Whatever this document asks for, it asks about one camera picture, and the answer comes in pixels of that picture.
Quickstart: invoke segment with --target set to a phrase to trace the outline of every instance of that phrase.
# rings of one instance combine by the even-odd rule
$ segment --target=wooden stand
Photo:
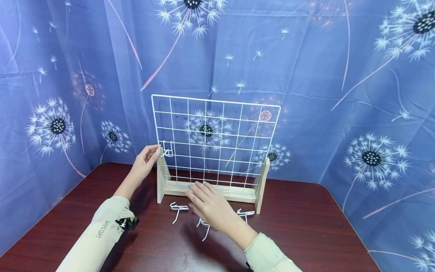
[[[214,187],[228,201],[246,202],[255,204],[256,214],[260,214],[261,204],[263,203],[264,188],[266,186],[266,177],[269,171],[270,161],[266,157],[263,166],[261,167],[260,175],[254,180],[253,188],[243,188],[226,185],[215,185]],[[157,160],[157,203],[162,202],[164,195],[181,195],[184,196],[184,191],[187,190],[190,182],[172,181],[166,161],[163,157]]]

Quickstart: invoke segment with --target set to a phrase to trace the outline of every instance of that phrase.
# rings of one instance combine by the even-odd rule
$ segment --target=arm
[[[98,272],[125,229],[125,220],[134,218],[130,199],[150,173],[160,155],[158,145],[146,146],[115,191],[101,204],[89,226],[74,244],[56,272]]]
[[[228,201],[204,181],[195,182],[187,191],[192,201],[189,206],[195,214],[215,229],[227,234],[246,254],[248,264],[255,272],[301,272],[276,244],[264,234],[258,234],[246,224]]]

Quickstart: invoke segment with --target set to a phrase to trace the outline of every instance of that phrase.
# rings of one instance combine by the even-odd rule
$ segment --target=curtain
[[[0,14],[0,253],[99,164],[156,143],[164,94],[279,105],[273,142],[247,159],[325,186],[382,271],[435,271],[435,1],[12,0]]]

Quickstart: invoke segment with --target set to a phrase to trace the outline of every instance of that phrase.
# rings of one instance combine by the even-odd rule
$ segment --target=metal hook
[[[187,211],[189,209],[188,206],[178,206],[175,202],[172,202],[171,204],[169,204],[169,206],[171,207],[171,210],[177,211],[177,216],[175,217],[175,220],[174,222],[172,222],[172,224],[177,221],[180,211]]]
[[[202,220],[201,217],[199,218],[199,222],[198,222],[198,224],[196,225],[196,227],[198,227],[200,224],[201,224],[201,225],[204,225],[204,226],[207,226],[207,232],[205,233],[205,237],[204,237],[204,239],[202,239],[202,242],[204,242],[204,240],[207,238],[208,232],[210,231],[210,225],[207,224],[207,223],[205,223],[204,220]]]
[[[254,211],[250,211],[250,212],[241,212],[242,209],[238,209],[237,210],[237,215],[240,217],[245,217],[245,222],[246,224],[248,223],[248,216],[252,216],[255,214]]]

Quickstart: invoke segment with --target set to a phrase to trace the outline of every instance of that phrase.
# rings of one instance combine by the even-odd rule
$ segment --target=metal grid
[[[168,186],[207,181],[218,190],[253,188],[279,119],[278,105],[153,94],[157,141],[163,147]]]

